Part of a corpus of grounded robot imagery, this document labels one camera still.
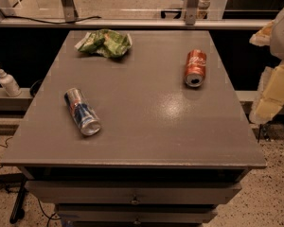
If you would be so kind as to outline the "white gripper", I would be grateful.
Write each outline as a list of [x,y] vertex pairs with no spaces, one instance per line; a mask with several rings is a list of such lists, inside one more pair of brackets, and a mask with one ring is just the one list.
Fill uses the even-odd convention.
[[266,67],[262,72],[249,113],[252,123],[266,124],[284,106],[284,8],[275,20],[253,34],[249,43],[256,46],[269,45],[271,54],[283,60],[276,68]]

